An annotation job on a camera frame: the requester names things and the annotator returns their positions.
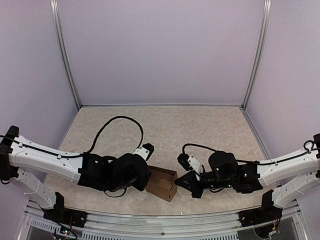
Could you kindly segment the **brown cardboard box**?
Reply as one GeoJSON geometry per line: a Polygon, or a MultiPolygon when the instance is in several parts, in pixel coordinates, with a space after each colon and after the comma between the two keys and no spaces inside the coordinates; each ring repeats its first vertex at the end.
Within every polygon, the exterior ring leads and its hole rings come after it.
{"type": "Polygon", "coordinates": [[[170,203],[178,189],[175,184],[175,180],[178,178],[177,172],[156,166],[149,166],[148,168],[151,172],[151,177],[145,190],[170,203]]]}

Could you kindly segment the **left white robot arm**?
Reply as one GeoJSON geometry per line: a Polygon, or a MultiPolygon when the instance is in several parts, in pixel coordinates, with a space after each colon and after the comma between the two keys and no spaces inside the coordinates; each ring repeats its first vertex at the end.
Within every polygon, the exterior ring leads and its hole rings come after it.
{"type": "Polygon", "coordinates": [[[142,192],[151,177],[147,161],[155,148],[146,143],[120,157],[94,153],[63,152],[29,141],[11,126],[0,142],[0,179],[23,190],[57,221],[70,218],[64,197],[45,186],[30,171],[37,170],[63,178],[81,187],[105,194],[134,187],[142,192]]]}

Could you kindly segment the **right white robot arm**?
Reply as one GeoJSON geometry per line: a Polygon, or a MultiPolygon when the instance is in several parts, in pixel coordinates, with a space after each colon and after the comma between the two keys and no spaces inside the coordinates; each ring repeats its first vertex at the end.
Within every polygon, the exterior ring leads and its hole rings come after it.
{"type": "Polygon", "coordinates": [[[194,156],[185,152],[177,160],[187,173],[174,183],[190,191],[196,199],[202,197],[204,190],[218,193],[232,188],[237,193],[251,194],[282,179],[292,178],[284,186],[271,191],[271,203],[266,202],[257,208],[255,216],[260,222],[268,221],[275,214],[275,208],[283,209],[299,195],[320,184],[319,134],[306,141],[300,150],[269,160],[239,160],[231,152],[214,150],[208,158],[211,171],[205,171],[194,156]]]}

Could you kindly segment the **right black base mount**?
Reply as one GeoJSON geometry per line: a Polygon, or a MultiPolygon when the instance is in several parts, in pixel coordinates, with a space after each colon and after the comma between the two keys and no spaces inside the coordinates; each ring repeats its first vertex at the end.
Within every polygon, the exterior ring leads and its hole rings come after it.
{"type": "Polygon", "coordinates": [[[242,227],[258,225],[282,218],[282,208],[274,206],[272,199],[273,190],[269,190],[262,195],[261,206],[249,210],[242,210],[238,217],[242,227]]]}

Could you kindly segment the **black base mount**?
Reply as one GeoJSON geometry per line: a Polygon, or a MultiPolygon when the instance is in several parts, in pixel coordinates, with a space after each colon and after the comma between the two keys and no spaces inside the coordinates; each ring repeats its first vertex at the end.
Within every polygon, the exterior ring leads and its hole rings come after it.
{"type": "Polygon", "coordinates": [[[242,210],[238,217],[242,227],[258,225],[282,218],[282,208],[274,206],[272,199],[273,190],[269,190],[262,195],[261,206],[249,210],[242,210]]]}
{"type": "Polygon", "coordinates": [[[44,212],[43,217],[55,223],[84,228],[87,221],[88,213],[65,207],[65,199],[59,192],[55,192],[55,203],[53,208],[41,209],[44,212]]]}

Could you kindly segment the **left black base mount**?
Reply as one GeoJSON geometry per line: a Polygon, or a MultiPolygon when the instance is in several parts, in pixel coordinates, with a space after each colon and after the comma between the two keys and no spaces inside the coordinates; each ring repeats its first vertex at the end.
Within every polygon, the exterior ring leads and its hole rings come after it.
{"type": "Polygon", "coordinates": [[[55,203],[53,208],[41,209],[44,212],[43,217],[55,223],[84,228],[87,221],[88,213],[65,207],[65,199],[59,192],[55,192],[55,203]]]}

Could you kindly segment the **back aluminium floor rail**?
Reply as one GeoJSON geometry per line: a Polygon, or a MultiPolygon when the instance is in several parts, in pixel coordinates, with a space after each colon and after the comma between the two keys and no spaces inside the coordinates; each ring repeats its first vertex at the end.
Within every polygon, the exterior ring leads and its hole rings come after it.
{"type": "Polygon", "coordinates": [[[242,108],[241,104],[83,104],[81,108],[108,108],[108,107],[235,107],[242,108]]]}

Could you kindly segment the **front aluminium frame rail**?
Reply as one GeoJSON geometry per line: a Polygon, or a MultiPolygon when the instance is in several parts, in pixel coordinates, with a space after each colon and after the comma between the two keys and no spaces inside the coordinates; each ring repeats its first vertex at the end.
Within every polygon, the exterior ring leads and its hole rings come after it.
{"type": "MultiPolygon", "coordinates": [[[[242,226],[236,210],[171,216],[86,212],[83,228],[72,227],[78,240],[261,240],[255,231],[272,223],[242,226]]],[[[297,201],[283,210],[278,224],[271,240],[310,240],[297,201]]],[[[48,234],[52,240],[51,233],[56,230],[58,235],[60,226],[44,219],[38,204],[29,200],[14,239],[31,239],[35,229],[43,231],[42,235],[48,234]]]]}

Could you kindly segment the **right aluminium corner post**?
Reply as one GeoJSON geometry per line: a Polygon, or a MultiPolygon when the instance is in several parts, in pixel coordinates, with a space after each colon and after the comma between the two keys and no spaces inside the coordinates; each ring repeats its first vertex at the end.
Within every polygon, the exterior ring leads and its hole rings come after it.
{"type": "Polygon", "coordinates": [[[269,19],[270,19],[270,13],[271,13],[271,0],[265,0],[263,5],[263,13],[262,13],[262,19],[261,19],[261,25],[258,35],[258,42],[257,47],[253,59],[253,65],[249,76],[249,82],[245,91],[244,99],[241,105],[242,110],[245,112],[249,106],[249,102],[253,93],[254,85],[257,80],[257,75],[259,72],[259,67],[261,63],[261,59],[263,56],[265,41],[267,37],[268,32],[268,25],[269,25],[269,19]]]}

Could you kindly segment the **aluminium corner post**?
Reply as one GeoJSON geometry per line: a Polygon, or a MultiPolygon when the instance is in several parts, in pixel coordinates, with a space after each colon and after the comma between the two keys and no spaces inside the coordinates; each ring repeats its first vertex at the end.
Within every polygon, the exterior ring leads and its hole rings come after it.
{"type": "Polygon", "coordinates": [[[62,27],[62,21],[60,17],[58,1],[50,0],[50,8],[51,8],[51,13],[53,18],[55,34],[57,38],[57,44],[60,52],[60,57],[61,57],[64,72],[66,75],[66,80],[70,88],[71,96],[75,104],[75,107],[77,111],[79,111],[82,108],[82,103],[81,103],[80,96],[79,96],[76,83],[74,81],[72,70],[71,70],[71,65],[70,65],[70,61],[67,53],[64,34],[63,34],[63,27],[62,27]]]}
{"type": "Polygon", "coordinates": [[[265,0],[263,5],[263,13],[262,13],[262,19],[261,19],[261,25],[258,35],[258,42],[257,47],[253,59],[253,65],[249,76],[249,82],[245,91],[244,99],[241,105],[242,110],[245,112],[249,106],[249,102],[253,93],[254,85],[257,80],[257,75],[259,72],[259,67],[261,63],[261,59],[263,56],[265,41],[267,37],[268,32],[268,25],[269,25],[269,19],[270,19],[270,13],[271,13],[271,0],[265,0]]]}

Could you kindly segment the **left aluminium corner post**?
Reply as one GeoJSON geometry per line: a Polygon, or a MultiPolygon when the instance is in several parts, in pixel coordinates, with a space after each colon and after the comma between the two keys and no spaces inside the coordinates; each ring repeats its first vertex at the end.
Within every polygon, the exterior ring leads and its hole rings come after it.
{"type": "Polygon", "coordinates": [[[71,65],[70,65],[70,61],[67,53],[64,34],[63,34],[63,27],[62,27],[62,21],[60,17],[58,1],[50,0],[50,8],[51,8],[51,13],[53,18],[55,34],[57,38],[57,44],[60,52],[60,57],[61,57],[64,72],[66,75],[66,80],[70,88],[71,96],[75,104],[75,107],[77,111],[79,111],[82,108],[82,103],[81,103],[80,96],[79,96],[76,83],[74,81],[72,70],[71,70],[71,65]]]}

